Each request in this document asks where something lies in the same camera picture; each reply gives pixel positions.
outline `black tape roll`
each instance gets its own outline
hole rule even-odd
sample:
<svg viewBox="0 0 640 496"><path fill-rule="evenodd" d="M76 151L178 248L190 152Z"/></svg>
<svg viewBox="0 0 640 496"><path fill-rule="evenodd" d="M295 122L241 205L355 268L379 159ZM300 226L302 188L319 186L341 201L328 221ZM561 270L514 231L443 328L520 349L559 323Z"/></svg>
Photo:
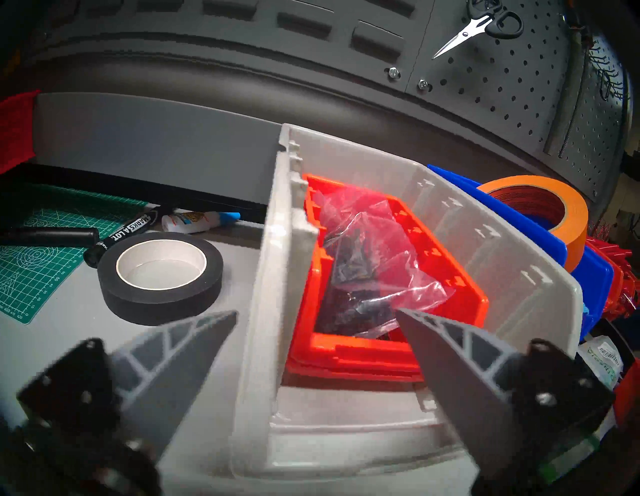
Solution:
<svg viewBox="0 0 640 496"><path fill-rule="evenodd" d="M118 274L116 263L132 246L156 239L174 239L189 243L205 255L204 271L192 282L173 289L142 289L127 283ZM209 242L176 232L151 232L120 241L102 256L98 280L107 307L126 321L160 325L193 317L216 301L222 285L223 261Z"/></svg>

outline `blue cap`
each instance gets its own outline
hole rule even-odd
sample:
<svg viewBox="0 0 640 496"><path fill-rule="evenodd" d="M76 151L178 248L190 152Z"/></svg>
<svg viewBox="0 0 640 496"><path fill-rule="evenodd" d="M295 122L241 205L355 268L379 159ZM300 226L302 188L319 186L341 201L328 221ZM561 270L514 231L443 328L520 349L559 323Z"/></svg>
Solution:
<svg viewBox="0 0 640 496"><path fill-rule="evenodd" d="M233 224L237 220L240 220L239 212L218 212L220 216L220 225L224 226L227 224Z"/></svg>

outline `glue bottle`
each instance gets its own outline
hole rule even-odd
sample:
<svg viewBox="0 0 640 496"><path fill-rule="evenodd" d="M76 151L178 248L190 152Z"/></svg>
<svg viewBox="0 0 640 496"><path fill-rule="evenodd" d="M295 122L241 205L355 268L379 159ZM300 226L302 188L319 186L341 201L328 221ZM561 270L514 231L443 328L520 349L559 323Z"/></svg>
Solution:
<svg viewBox="0 0 640 496"><path fill-rule="evenodd" d="M239 219L240 214L238 212L173 213L162 217L162 229L169 232L192 234L194 232L208 231L213 227L233 224Z"/></svg>

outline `green cutting mat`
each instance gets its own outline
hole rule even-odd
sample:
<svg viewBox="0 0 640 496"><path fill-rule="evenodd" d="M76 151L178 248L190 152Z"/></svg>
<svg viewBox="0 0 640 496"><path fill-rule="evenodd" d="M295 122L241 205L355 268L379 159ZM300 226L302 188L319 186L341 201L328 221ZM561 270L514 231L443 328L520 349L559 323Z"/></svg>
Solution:
<svg viewBox="0 0 640 496"><path fill-rule="evenodd" d="M3 184L7 227L97 227L100 238L135 217L146 202L39 184ZM83 261L85 248L0 246L0 310L28 324Z"/></svg>

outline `screw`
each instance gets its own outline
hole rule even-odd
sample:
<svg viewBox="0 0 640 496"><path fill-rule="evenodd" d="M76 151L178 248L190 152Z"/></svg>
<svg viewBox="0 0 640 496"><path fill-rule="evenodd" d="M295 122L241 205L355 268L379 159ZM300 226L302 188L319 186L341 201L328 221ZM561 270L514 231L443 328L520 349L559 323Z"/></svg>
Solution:
<svg viewBox="0 0 640 496"><path fill-rule="evenodd" d="M556 397L551 393L538 393L536 394L536 401L542 406L555 406L557 401Z"/></svg>

